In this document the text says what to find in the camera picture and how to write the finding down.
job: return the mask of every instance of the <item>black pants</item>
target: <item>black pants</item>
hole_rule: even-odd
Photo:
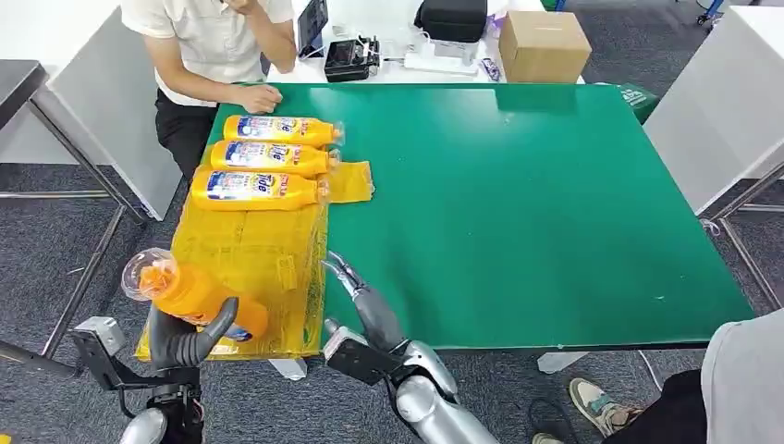
[[[658,401],[603,444],[705,444],[707,419],[700,371],[671,376]]]
[[[174,156],[182,175],[190,181],[202,162],[202,154],[215,121],[217,107],[184,106],[172,102],[158,90],[155,129],[158,142]]]

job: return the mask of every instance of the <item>shoe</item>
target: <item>shoe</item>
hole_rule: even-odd
[[[564,442],[549,433],[537,433],[533,435],[531,444],[564,444]]]
[[[577,410],[594,423],[605,438],[631,424],[643,412],[618,404],[599,386],[581,377],[569,382],[569,396]]]

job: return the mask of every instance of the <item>person's hand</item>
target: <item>person's hand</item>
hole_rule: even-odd
[[[280,91],[270,85],[240,86],[235,92],[234,103],[251,114],[272,113],[283,100]]]
[[[254,12],[260,10],[262,7],[259,5],[258,0],[224,0],[228,7],[239,12],[243,16],[249,16]]]

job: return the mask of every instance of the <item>person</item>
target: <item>person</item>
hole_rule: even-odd
[[[122,22],[141,34],[158,84],[158,141],[187,179],[200,164],[216,103],[271,113],[282,100],[264,80],[261,55],[294,68],[291,0],[121,0]]]
[[[573,379],[575,407],[604,444],[784,442],[784,310],[727,323],[711,338],[700,370],[671,376],[647,409],[614,401],[596,384]],[[562,444],[546,433],[533,444]]]

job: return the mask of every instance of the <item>white partition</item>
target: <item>white partition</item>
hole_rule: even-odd
[[[733,6],[644,128],[695,214],[784,161],[784,9]]]

